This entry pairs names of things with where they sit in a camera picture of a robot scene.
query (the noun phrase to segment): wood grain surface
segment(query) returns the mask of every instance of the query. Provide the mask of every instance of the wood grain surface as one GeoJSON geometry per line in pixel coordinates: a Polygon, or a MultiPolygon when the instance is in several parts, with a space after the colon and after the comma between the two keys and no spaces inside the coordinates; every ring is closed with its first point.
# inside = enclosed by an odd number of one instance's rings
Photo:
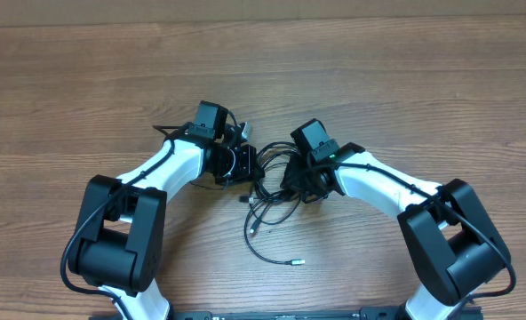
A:
{"type": "MultiPolygon", "coordinates": [[[[85,185],[141,164],[162,143],[150,125],[190,121],[200,100],[251,122],[257,148],[316,117],[415,177],[470,182],[519,276],[477,302],[526,319],[526,16],[0,28],[0,319],[113,310],[59,277],[85,185]]],[[[170,201],[157,281],[177,310],[357,309],[417,288],[397,224],[338,195],[253,240],[306,266],[258,260],[242,239],[246,189],[186,186],[170,201]]]]}
{"type": "Polygon", "coordinates": [[[526,0],[0,0],[0,27],[526,14],[526,0]]]}

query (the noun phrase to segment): usb connector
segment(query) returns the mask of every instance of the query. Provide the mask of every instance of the usb connector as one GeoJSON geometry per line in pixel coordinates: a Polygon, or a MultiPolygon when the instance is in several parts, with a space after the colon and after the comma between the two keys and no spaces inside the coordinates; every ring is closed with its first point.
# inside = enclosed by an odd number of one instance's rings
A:
{"type": "Polygon", "coordinates": [[[302,259],[291,260],[291,265],[292,266],[302,266],[304,264],[305,264],[305,261],[302,260],[302,259]]]}
{"type": "Polygon", "coordinates": [[[259,228],[259,225],[261,224],[261,219],[256,219],[255,222],[251,225],[251,228],[249,229],[249,233],[254,234],[255,231],[259,228]]]}

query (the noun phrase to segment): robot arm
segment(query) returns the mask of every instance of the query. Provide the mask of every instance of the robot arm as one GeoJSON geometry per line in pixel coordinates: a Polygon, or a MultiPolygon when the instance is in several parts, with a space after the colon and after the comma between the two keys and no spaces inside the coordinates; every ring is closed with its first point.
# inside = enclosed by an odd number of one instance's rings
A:
{"type": "Polygon", "coordinates": [[[422,283],[405,304],[411,319],[447,319],[464,306],[467,295],[506,267],[495,248],[450,210],[490,239],[509,263],[506,244],[464,181],[441,186],[418,180],[382,164],[360,146],[349,143],[339,148],[316,119],[299,127],[291,137],[307,159],[302,166],[307,168],[309,183],[318,186],[314,189],[319,190],[318,197],[337,191],[361,199],[398,221],[422,283]],[[462,231],[447,240],[441,230],[460,222],[462,231]]]}
{"type": "Polygon", "coordinates": [[[72,273],[117,300],[123,318],[158,320],[170,313],[155,281],[167,202],[204,172],[225,186],[252,179],[255,148],[245,144],[251,127],[226,124],[227,113],[202,101],[193,123],[171,134],[161,130],[163,147],[144,164],[116,179],[97,175],[88,183],[64,256],[72,273]],[[131,229],[125,234],[106,228],[104,220],[131,223],[131,229]]]}

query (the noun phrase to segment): black bracket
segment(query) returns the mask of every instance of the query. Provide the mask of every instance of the black bracket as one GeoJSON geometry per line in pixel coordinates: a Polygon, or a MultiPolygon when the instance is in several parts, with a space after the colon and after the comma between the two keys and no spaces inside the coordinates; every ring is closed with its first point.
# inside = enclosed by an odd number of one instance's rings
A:
{"type": "Polygon", "coordinates": [[[311,164],[322,161],[340,147],[334,139],[328,136],[322,122],[312,119],[291,132],[297,148],[304,160],[311,164]]]}
{"type": "MultiPolygon", "coordinates": [[[[122,186],[121,181],[101,175],[85,189],[76,230],[107,198],[122,186]]],[[[155,188],[130,187],[109,207],[101,210],[72,244],[69,270],[93,286],[109,285],[135,296],[151,284],[161,260],[166,192],[155,188]],[[120,215],[132,216],[129,234],[103,226],[120,215]]]]}
{"type": "MultiPolygon", "coordinates": [[[[442,186],[440,201],[473,224],[510,260],[510,252],[474,190],[455,179],[442,186]]],[[[505,266],[500,257],[470,229],[447,240],[439,229],[446,221],[459,221],[433,202],[411,205],[397,216],[413,266],[421,283],[442,304],[456,305],[481,284],[487,283],[505,266]]]]}
{"type": "Polygon", "coordinates": [[[188,134],[211,141],[220,139],[226,128],[227,109],[219,104],[200,101],[194,123],[188,128],[188,134]]]}

